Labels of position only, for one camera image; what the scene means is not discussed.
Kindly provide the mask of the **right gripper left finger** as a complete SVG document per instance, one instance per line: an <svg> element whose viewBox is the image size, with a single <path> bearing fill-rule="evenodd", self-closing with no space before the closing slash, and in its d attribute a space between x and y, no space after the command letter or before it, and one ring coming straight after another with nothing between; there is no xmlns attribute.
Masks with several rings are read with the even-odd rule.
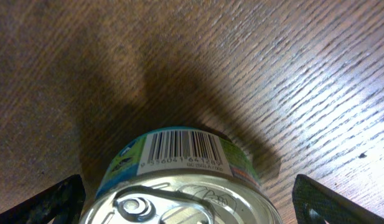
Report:
<svg viewBox="0 0 384 224"><path fill-rule="evenodd" d="M86 193L79 174L0 214L0 223L78 223Z"/></svg>

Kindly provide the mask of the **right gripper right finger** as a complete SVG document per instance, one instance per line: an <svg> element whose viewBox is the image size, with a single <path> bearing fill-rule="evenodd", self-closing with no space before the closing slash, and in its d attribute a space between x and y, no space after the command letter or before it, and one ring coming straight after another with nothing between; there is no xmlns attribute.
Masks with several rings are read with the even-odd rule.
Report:
<svg viewBox="0 0 384 224"><path fill-rule="evenodd" d="M384 218L303 174L296 176L292 200L298 224L384 224Z"/></svg>

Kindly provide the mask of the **silver tin can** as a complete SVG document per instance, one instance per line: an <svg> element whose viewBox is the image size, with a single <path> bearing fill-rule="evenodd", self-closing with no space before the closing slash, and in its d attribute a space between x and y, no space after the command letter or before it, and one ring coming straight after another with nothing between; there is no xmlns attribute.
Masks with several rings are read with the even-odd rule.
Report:
<svg viewBox="0 0 384 224"><path fill-rule="evenodd" d="M151 131L111 160L82 223L281 223L231 141L196 128Z"/></svg>

